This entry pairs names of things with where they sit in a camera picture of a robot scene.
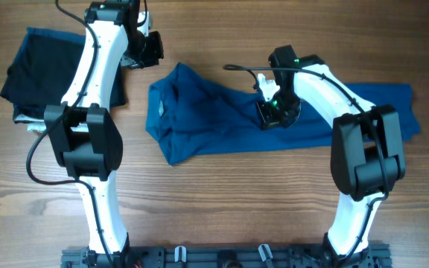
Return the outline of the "blue polo shirt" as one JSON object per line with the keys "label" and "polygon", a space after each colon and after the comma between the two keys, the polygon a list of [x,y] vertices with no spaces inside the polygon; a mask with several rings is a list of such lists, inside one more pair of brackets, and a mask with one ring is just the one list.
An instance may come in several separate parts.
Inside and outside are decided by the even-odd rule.
{"label": "blue polo shirt", "polygon": [[262,94],[213,83],[178,63],[166,78],[150,85],[145,129],[170,165],[205,154],[331,145],[334,118],[357,113],[338,91],[342,83],[320,64],[306,67],[294,83],[302,100],[299,120],[288,128],[262,130],[255,106]]}

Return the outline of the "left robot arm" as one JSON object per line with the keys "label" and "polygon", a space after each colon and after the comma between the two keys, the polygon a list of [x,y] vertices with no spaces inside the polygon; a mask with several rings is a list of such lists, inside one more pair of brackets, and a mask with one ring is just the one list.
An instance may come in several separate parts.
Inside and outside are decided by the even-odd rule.
{"label": "left robot arm", "polygon": [[110,100],[117,71],[157,65],[162,41],[145,1],[94,1],[81,22],[86,37],[73,81],[44,114],[44,133],[66,169],[66,183],[80,192],[90,235],[86,248],[63,252],[61,265],[140,267],[119,212],[115,179],[123,141]]}

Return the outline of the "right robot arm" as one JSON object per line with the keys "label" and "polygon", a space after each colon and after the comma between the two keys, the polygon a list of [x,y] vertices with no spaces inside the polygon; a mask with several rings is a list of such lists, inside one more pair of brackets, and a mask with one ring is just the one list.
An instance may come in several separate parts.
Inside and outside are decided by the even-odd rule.
{"label": "right robot arm", "polygon": [[337,211],[322,242],[323,267],[347,267],[367,259],[369,230],[380,204],[405,175],[399,115],[355,94],[312,54],[298,57],[291,45],[268,57],[272,80],[255,76],[263,98],[256,104],[261,128],[296,123],[310,104],[332,130],[330,168],[340,192]]}

